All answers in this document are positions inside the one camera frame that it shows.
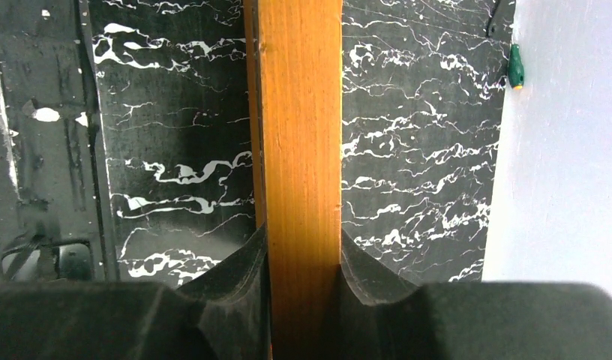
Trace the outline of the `orange wooden picture frame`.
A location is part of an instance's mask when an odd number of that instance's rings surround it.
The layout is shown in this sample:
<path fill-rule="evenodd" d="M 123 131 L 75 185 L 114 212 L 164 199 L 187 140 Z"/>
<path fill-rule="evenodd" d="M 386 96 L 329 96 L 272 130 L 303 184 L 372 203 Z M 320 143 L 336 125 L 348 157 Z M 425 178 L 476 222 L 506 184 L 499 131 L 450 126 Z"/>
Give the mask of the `orange wooden picture frame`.
<path fill-rule="evenodd" d="M 246 1 L 244 14 L 272 355 L 337 359 L 342 4 Z"/>

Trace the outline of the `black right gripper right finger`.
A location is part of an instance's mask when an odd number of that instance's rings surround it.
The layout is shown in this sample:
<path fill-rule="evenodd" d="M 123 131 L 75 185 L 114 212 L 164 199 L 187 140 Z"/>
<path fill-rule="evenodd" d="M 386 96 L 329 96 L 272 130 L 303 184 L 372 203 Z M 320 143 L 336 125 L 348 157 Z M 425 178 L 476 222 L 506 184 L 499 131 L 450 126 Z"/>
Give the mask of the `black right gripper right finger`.
<path fill-rule="evenodd" d="M 341 236 L 341 359 L 612 359 L 612 297 L 586 283 L 414 284 Z"/>

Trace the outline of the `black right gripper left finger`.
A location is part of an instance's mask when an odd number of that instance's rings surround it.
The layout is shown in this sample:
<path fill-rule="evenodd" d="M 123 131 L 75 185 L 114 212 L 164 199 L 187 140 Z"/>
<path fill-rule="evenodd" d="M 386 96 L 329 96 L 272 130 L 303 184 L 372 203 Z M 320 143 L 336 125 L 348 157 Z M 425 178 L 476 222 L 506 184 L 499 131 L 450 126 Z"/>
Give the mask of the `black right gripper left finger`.
<path fill-rule="evenodd" d="M 266 228 L 178 288 L 0 283 L 0 359 L 267 359 Z"/>

